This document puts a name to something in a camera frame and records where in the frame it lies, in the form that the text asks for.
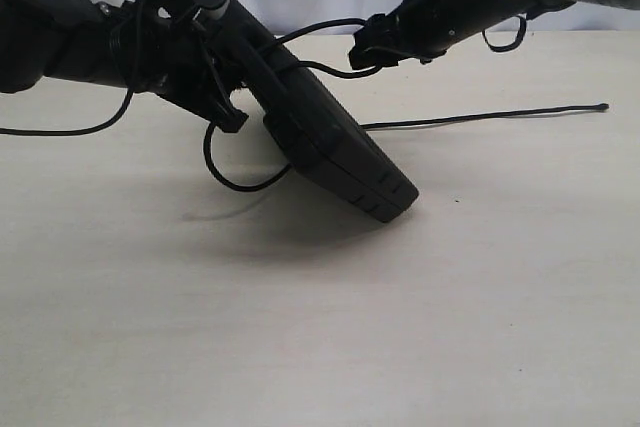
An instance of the screw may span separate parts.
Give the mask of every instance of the screw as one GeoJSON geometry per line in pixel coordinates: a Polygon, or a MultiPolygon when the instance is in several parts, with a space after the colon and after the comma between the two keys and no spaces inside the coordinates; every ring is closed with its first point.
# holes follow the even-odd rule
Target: screw
{"type": "Polygon", "coordinates": [[[111,9],[107,4],[105,4],[104,2],[100,2],[100,4],[98,5],[100,7],[100,12],[102,12],[105,16],[109,17],[111,15],[111,9]]]}

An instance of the table surface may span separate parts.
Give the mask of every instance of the table surface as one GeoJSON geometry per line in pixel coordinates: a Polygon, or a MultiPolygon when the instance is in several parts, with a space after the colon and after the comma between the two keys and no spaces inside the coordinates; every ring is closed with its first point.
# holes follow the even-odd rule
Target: table surface
{"type": "MultiPolygon", "coordinates": [[[[362,122],[612,105],[373,134],[421,191],[388,226],[296,175],[225,190],[203,122],[151,95],[100,135],[0,138],[0,425],[638,425],[639,53],[535,33],[323,76],[362,122]]],[[[43,81],[1,123],[92,125],[122,95],[43,81]]],[[[256,115],[214,149],[249,182],[283,159],[236,101],[256,115]]]]}

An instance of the white table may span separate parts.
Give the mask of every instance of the white table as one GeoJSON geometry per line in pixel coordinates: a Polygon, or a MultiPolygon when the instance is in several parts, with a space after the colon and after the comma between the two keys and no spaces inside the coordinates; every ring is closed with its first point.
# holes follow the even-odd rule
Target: white table
{"type": "MultiPolygon", "coordinates": [[[[0,425],[637,425],[639,59],[640,33],[536,33],[327,79],[362,122],[612,104],[374,134],[422,192],[387,227],[296,176],[225,190],[203,122],[150,95],[101,135],[0,138],[0,425]]],[[[43,81],[1,124],[122,95],[43,81]]],[[[214,142],[238,180],[282,162],[254,119],[214,142]]]]}

